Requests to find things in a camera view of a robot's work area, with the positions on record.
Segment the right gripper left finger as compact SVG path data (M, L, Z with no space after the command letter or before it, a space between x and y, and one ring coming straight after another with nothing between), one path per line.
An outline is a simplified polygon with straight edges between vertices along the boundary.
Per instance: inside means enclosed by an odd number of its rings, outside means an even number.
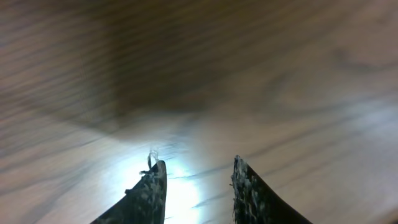
M90 224L164 224L167 169L157 161L125 196Z

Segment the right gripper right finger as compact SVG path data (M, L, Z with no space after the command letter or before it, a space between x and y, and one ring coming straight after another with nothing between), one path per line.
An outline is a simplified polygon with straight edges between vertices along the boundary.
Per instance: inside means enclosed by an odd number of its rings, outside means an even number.
M235 224L312 224L283 201L241 157L231 176Z

